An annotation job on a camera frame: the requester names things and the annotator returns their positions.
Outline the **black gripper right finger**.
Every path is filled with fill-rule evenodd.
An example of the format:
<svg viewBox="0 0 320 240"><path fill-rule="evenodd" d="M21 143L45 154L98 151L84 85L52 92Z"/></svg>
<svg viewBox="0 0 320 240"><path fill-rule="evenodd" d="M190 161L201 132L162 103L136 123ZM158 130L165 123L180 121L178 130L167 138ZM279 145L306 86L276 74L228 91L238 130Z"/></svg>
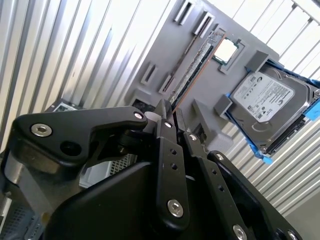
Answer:
<svg viewBox="0 0 320 240"><path fill-rule="evenodd" d="M201 190L196 211L216 240L300 240L298 231L271 205L220 151L206 153L188 131L180 109L175 111L177 135L188 166Z"/></svg>

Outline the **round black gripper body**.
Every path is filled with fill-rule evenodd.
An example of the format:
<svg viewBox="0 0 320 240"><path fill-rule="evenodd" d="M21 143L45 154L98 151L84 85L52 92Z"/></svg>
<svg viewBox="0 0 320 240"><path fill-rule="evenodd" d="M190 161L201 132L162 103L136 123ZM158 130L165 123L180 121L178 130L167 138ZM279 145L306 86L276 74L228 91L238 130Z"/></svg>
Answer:
<svg viewBox="0 0 320 240"><path fill-rule="evenodd" d="M184 165L137 163L62 203L46 240L232 240L213 194Z"/></svg>

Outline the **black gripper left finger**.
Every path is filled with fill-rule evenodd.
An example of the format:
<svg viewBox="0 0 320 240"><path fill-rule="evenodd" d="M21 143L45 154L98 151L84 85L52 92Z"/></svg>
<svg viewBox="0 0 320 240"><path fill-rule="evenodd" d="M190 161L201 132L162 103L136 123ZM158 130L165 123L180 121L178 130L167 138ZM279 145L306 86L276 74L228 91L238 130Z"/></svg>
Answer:
<svg viewBox="0 0 320 240"><path fill-rule="evenodd" d="M171 108L152 120L133 106L25 114L11 127L1 170L31 208L48 214L138 163L185 169Z"/></svg>

